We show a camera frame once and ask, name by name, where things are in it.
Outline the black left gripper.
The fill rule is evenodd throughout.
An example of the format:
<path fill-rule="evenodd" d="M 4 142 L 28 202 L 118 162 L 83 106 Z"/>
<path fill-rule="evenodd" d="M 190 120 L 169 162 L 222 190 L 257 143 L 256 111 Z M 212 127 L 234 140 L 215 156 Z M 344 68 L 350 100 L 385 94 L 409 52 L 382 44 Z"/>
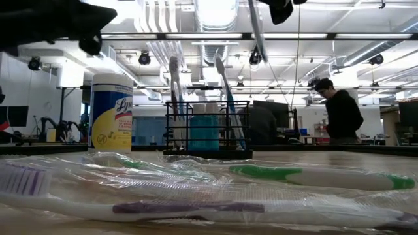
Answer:
<path fill-rule="evenodd" d="M 85 53 L 98 55 L 100 30 L 116 16 L 113 8 L 81 0 L 0 0 L 0 52 L 18 55 L 21 45 L 67 37 Z"/>

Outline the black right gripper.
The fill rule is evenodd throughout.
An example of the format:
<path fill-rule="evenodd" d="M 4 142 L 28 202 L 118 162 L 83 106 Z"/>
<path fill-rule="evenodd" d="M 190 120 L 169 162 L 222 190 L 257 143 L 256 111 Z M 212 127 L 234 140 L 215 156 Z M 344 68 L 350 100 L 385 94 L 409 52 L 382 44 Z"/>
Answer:
<path fill-rule="evenodd" d="M 259 0 L 267 4 L 274 25 L 282 24 L 293 12 L 293 5 L 301 5 L 307 0 Z"/>

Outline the blue toothbrush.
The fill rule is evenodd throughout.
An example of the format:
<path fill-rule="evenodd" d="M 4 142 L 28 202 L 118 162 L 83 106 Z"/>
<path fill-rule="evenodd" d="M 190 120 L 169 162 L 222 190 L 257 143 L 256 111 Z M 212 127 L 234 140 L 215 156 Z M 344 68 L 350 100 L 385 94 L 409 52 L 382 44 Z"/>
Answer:
<path fill-rule="evenodd" d="M 221 55 L 216 52 L 213 57 L 214 66 L 217 72 L 221 75 L 223 80 L 223 88 L 227 99 L 227 110 L 231 120 L 231 125 L 233 126 L 233 133 L 237 139 L 238 143 L 238 150 L 246 150 L 246 142 L 244 138 L 244 133 L 242 130 L 242 123 L 240 121 L 239 115 L 236 113 L 235 108 L 235 101 L 233 98 L 233 94 L 231 92 L 231 87 L 228 83 L 228 79 L 225 74 L 225 66 L 223 64 L 223 60 Z"/>
<path fill-rule="evenodd" d="M 248 0 L 249 16 L 253 33 L 251 37 L 255 42 L 255 51 L 260 55 L 264 63 L 268 63 L 268 55 L 266 52 L 265 38 L 263 34 L 262 18 L 256 0 Z"/>
<path fill-rule="evenodd" d="M 186 150 L 186 129 L 185 129 L 185 116 L 184 116 L 184 108 L 185 108 L 185 103 L 184 103 L 184 99 L 183 99 L 183 93 L 182 93 L 182 86 L 181 83 L 177 82 L 177 89 L 178 89 L 178 101 L 180 102 L 179 104 L 179 109 L 180 109 L 180 124 L 181 124 L 181 128 L 180 128 L 180 132 L 181 132 L 181 136 L 182 136 L 182 148 L 183 150 Z"/>

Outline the small teal mouthwash bottle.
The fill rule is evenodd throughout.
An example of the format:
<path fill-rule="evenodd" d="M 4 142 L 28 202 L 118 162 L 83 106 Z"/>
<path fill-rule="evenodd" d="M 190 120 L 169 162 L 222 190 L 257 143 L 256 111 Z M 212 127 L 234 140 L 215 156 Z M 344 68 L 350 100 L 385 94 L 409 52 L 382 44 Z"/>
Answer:
<path fill-rule="evenodd" d="M 206 106 L 203 103 L 193 105 L 193 115 L 190 123 L 190 142 L 189 150 L 202 151 L 205 150 L 206 131 L 203 128 L 206 124 L 206 116 L 203 114 L 206 111 Z"/>
<path fill-rule="evenodd" d="M 208 149 L 219 151 L 219 121 L 217 103 L 206 104 L 206 124 L 208 126 L 206 137 L 208 139 Z"/>

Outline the black beam with light strips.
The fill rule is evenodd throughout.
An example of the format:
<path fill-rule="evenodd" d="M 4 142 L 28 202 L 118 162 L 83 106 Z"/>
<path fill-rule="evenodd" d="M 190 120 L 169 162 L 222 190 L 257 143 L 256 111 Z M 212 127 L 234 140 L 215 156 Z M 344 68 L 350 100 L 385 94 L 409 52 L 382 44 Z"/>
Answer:
<path fill-rule="evenodd" d="M 243 33 L 103 33 L 103 40 L 255 40 Z M 418 33 L 263 33 L 265 40 L 418 40 Z"/>

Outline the yellow blue wipes canister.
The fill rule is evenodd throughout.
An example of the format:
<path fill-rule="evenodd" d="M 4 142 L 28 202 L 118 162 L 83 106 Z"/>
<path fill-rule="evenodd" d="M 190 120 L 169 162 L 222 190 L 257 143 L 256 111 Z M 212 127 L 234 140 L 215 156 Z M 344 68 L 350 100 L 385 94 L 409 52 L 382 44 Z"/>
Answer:
<path fill-rule="evenodd" d="M 88 151 L 129 153 L 133 131 L 133 81 L 96 74 L 91 83 Z"/>

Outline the person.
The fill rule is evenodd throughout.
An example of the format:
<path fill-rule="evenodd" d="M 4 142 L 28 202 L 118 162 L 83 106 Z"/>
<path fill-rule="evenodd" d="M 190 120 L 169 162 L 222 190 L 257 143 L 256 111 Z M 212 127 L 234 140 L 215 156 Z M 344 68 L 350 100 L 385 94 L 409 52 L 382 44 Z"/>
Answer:
<path fill-rule="evenodd" d="M 346 90 L 335 89 L 333 82 L 328 78 L 316 82 L 314 89 L 326 99 L 330 144 L 358 144 L 360 141 L 356 132 L 364 119 L 355 99 Z"/>
<path fill-rule="evenodd" d="M 273 113 L 263 107 L 249 107 L 240 109 L 241 118 L 248 116 L 249 139 L 251 145 L 274 145 L 277 138 L 276 118 Z"/>

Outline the red shelf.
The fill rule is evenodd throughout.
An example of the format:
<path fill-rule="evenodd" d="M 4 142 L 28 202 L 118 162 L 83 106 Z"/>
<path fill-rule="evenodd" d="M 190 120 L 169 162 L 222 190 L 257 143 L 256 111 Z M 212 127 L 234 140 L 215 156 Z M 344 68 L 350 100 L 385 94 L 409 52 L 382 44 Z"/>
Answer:
<path fill-rule="evenodd" d="M 327 126 L 319 123 L 315 124 L 313 137 L 316 144 L 329 144 L 330 137 L 327 132 Z"/>

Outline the blue partition panel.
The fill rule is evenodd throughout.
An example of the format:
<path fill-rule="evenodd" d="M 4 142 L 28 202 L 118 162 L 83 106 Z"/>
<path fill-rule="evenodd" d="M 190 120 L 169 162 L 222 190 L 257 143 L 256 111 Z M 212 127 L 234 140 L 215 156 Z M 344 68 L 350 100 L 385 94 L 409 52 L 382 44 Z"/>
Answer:
<path fill-rule="evenodd" d="M 134 117 L 133 146 L 165 145 L 166 119 L 164 117 Z"/>

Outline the silver ventilation duct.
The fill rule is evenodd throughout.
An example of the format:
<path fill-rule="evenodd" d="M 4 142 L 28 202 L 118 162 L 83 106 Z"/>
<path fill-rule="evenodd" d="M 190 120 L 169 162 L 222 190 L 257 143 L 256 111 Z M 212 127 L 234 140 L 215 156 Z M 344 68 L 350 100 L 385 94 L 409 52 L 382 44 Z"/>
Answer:
<path fill-rule="evenodd" d="M 239 0 L 193 0 L 197 29 L 204 33 L 232 32 L 238 17 Z M 201 46 L 202 60 L 213 66 L 214 54 L 224 61 L 229 47 L 227 45 Z"/>

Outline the black metal table frame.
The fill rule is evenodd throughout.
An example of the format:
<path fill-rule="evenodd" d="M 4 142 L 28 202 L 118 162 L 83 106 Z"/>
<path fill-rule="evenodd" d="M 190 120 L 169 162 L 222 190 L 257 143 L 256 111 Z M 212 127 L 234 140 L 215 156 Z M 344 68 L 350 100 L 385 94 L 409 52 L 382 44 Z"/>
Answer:
<path fill-rule="evenodd" d="M 73 145 L 32 145 L 32 146 L 0 146 L 0 155 L 49 155 L 57 153 L 85 152 L 88 147 L 85 144 Z M 357 153 L 372 153 L 382 155 L 397 155 L 405 157 L 418 157 L 418 146 L 367 146 L 367 145 L 275 145 L 253 146 L 249 151 L 233 151 L 221 149 L 218 159 L 250 159 L 257 153 L 281 153 L 281 152 L 306 152 L 306 151 L 346 151 Z"/>

